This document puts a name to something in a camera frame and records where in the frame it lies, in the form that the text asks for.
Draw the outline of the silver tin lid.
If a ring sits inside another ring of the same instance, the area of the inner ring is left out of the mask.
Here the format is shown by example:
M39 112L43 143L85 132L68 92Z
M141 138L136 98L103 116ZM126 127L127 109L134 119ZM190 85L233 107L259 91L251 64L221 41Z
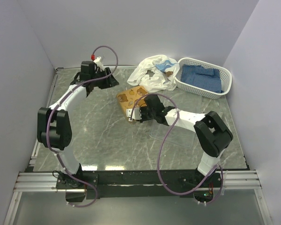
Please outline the silver tin lid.
M116 95L118 103L126 116L126 110L132 109L135 102L142 96L148 94L143 86L135 86L133 88L122 91Z

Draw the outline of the clear plastic tray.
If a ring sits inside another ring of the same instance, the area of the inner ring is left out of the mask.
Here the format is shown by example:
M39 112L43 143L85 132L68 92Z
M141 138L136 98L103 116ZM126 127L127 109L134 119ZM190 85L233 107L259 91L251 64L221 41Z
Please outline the clear plastic tray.
M159 91L159 93L173 100L179 110L191 113L201 113L202 96L184 91L179 88L175 88L173 91L162 90ZM165 140L165 143L189 149L193 146L196 134L193 131L179 127L178 124L179 123L177 122L174 128L171 130ZM156 122L156 120L153 120L149 136L162 141L168 130L168 126L159 124Z

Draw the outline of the gold cookie tin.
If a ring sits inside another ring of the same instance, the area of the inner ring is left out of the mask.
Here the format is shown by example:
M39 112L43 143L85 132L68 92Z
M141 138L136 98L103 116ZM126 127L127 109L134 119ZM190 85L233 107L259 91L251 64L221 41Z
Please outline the gold cookie tin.
M129 122L129 123L137 123L137 122L140 122L140 120L141 120L141 116L138 116L138 115L132 115L132 116L128 116L127 115L127 121Z

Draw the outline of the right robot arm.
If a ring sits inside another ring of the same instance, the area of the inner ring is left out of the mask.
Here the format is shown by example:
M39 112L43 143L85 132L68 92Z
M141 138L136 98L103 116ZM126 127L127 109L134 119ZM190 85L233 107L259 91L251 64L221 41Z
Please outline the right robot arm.
M155 120L157 123L179 127L194 132L197 135L203 155L197 167L196 183L206 187L212 181L209 173L220 161L224 150L233 140L233 134L218 113L193 113L177 108L175 104L165 107L159 97L162 94L146 94L139 101L144 105L139 106L140 122Z

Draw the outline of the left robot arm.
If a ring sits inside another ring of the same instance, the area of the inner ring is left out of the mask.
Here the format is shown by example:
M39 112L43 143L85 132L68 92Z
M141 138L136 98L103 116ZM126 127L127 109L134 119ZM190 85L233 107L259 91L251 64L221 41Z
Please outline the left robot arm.
M101 57L83 61L67 91L51 106L41 107L37 112L37 140L48 148L58 160L61 172L66 174L67 183L72 188L83 185L81 164L69 146L72 141L70 115L76 106L94 90L107 89L119 83L109 67L105 67Z

